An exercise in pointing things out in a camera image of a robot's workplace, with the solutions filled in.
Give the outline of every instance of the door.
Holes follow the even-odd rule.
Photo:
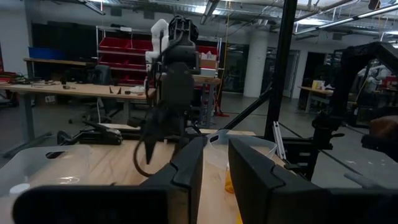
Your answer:
[[[286,68],[286,77],[285,77],[285,85],[284,85],[284,93],[283,96],[292,97],[293,88],[294,88],[294,80],[296,76],[296,68],[297,68],[297,59],[298,52],[290,52],[289,57],[287,59],[287,68]]]

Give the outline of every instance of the concrete floor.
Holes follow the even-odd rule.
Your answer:
[[[221,109],[224,113],[229,114],[230,117],[214,117],[212,121],[214,125],[211,128],[222,128],[254,100],[254,98],[245,98],[241,95],[225,93],[223,95]],[[312,136],[313,128],[311,122],[315,115],[298,111],[297,103],[297,100],[290,101],[289,99],[284,99],[282,101],[279,121],[303,137]],[[254,131],[257,135],[263,135],[267,110],[268,103],[264,103],[234,129]],[[84,108],[82,107],[66,105],[35,107],[35,133],[36,135],[40,135],[51,131],[53,134],[56,134],[57,131],[64,130],[69,134],[75,134],[84,127],[80,122],[80,116],[83,111]],[[142,116],[143,112],[134,111],[133,114],[135,116]],[[119,113],[114,117],[113,122],[125,123],[122,117],[123,114]],[[70,118],[75,121],[73,124],[68,124]],[[1,154],[22,141],[18,108],[0,109],[0,130],[2,133],[0,135]],[[283,137],[295,137],[294,134],[285,128],[281,128],[281,132]],[[333,139],[332,143],[334,148],[327,153],[385,187],[398,188],[398,165],[396,162],[383,153],[362,148],[362,134],[348,128],[340,128],[338,132],[345,133],[346,136]],[[54,144],[55,138],[52,137],[41,146],[50,146]],[[0,166],[6,162],[7,160],[0,157]],[[347,172],[351,171],[335,162],[333,159],[330,159],[325,154],[320,153],[312,182],[320,187],[359,187],[359,185],[343,177],[344,173]]]

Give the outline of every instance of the ceiling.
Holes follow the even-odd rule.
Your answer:
[[[77,0],[59,0],[68,2],[78,2]],[[207,0],[90,0],[95,2],[103,1],[106,6],[123,7],[133,9],[135,11],[147,12],[167,12],[174,14],[182,14],[185,16],[201,16],[206,8]],[[282,17],[282,9],[273,7],[276,4],[282,5],[284,0],[221,0],[215,9],[213,16],[209,20],[224,21],[228,16],[232,21],[232,26],[260,27],[272,25],[271,30],[278,28],[280,18]],[[312,8],[318,0],[311,0]],[[319,7],[329,6],[330,4],[339,2],[340,0],[319,0]],[[264,2],[270,2],[272,7],[265,7]],[[306,9],[308,0],[298,0],[301,8]],[[310,17],[309,21],[318,20],[324,23],[337,21],[346,17],[355,16],[364,12],[369,12],[369,0],[352,0],[351,2],[337,7],[335,9],[323,12],[321,14]],[[296,17],[308,14],[308,11],[297,10]],[[361,19],[359,21],[350,22],[333,28],[333,32],[355,32],[364,35],[378,36],[380,33],[398,30],[395,21],[398,19],[398,11],[390,12],[383,16],[377,16],[369,19]],[[314,24],[296,23],[295,29],[302,30],[314,26]]]

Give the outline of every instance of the blue bin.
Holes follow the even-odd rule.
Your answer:
[[[29,57],[39,59],[65,60],[66,56],[60,50],[40,47],[29,47]]]

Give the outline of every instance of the white column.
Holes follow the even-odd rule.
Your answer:
[[[262,75],[267,57],[268,31],[255,30],[250,36],[250,48],[243,95],[259,97],[261,94]]]

